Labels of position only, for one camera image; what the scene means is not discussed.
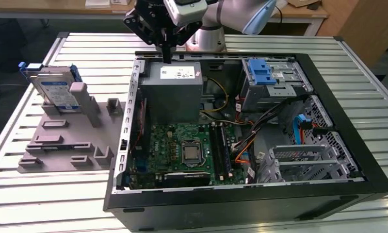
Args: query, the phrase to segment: label sticker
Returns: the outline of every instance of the label sticker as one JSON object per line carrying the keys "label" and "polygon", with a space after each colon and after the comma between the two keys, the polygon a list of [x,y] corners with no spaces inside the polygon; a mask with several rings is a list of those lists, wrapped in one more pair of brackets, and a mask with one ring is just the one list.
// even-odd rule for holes
{"label": "label sticker", "polygon": [[283,73],[273,73],[274,78],[283,78]]}
{"label": "label sticker", "polygon": [[242,112],[242,104],[237,103],[237,111]]}
{"label": "label sticker", "polygon": [[255,178],[255,171],[253,170],[253,168],[251,167],[249,167],[249,169],[247,169],[247,173],[251,175],[251,177],[254,177]]}
{"label": "label sticker", "polygon": [[195,67],[162,67],[161,79],[195,79]]}
{"label": "label sticker", "polygon": [[257,159],[263,159],[265,158],[266,153],[263,153],[262,151],[259,152]]}
{"label": "label sticker", "polygon": [[122,4],[122,5],[128,5],[128,1],[127,0],[111,0],[112,4]]}
{"label": "label sticker", "polygon": [[79,108],[79,103],[70,92],[70,85],[67,82],[42,82],[42,88],[46,95],[52,100],[55,105],[63,109]]}

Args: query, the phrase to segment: robotic arm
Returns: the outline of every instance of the robotic arm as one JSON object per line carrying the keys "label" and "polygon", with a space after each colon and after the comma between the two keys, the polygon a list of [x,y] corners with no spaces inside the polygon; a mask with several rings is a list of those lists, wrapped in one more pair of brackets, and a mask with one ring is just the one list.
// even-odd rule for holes
{"label": "robotic arm", "polygon": [[222,25],[246,34],[261,33],[275,5],[277,0],[136,0],[124,24],[149,45],[155,44],[165,63],[171,63],[177,45],[190,38],[191,50],[222,50],[225,35],[213,36],[223,34]]}
{"label": "robotic arm", "polygon": [[198,29],[207,5],[218,0],[136,0],[124,24],[143,41],[163,52],[165,63],[171,63],[177,45],[185,45]]}

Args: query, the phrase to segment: motherboard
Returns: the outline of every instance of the motherboard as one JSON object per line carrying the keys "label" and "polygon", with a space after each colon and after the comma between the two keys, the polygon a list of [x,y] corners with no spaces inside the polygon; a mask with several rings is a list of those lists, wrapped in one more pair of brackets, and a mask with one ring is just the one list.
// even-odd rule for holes
{"label": "motherboard", "polygon": [[243,168],[233,167],[231,161],[230,146],[235,141],[233,125],[153,125],[150,156],[135,161],[138,168],[147,168],[136,183],[145,184],[145,189],[157,188],[166,180],[243,184]]}

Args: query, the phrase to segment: yellow wire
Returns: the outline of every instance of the yellow wire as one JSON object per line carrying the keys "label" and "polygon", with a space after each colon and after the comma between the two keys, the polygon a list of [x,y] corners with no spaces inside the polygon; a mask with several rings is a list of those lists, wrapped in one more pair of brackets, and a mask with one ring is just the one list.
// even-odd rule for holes
{"label": "yellow wire", "polygon": [[226,103],[225,103],[225,105],[222,107],[219,107],[217,109],[202,110],[202,112],[214,113],[214,112],[221,111],[223,108],[226,108],[226,106],[229,104],[229,95],[227,95],[227,91],[226,91],[223,85],[215,79],[213,79],[213,78],[209,78],[209,79],[211,79],[218,84],[218,86],[222,88],[222,90],[225,92],[225,95],[226,95]]}

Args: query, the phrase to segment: metal slats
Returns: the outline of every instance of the metal slats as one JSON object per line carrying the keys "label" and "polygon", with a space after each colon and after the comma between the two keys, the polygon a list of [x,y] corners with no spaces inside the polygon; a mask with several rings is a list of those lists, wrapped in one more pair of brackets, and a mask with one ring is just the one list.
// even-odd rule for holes
{"label": "metal slats", "polygon": [[[99,102],[127,100],[136,50],[154,50],[132,34],[71,33],[55,48],[52,65],[79,66],[88,91]],[[331,37],[227,36],[229,51],[309,53],[351,121],[388,176],[388,97],[353,62]],[[43,98],[34,91],[19,130],[7,140],[0,158],[0,233],[11,232],[128,232],[103,212],[108,171],[20,174],[18,162],[43,113]],[[297,232],[337,232],[349,227],[388,232],[388,196],[362,203],[327,219],[193,229],[191,232],[257,232],[285,228]]]}

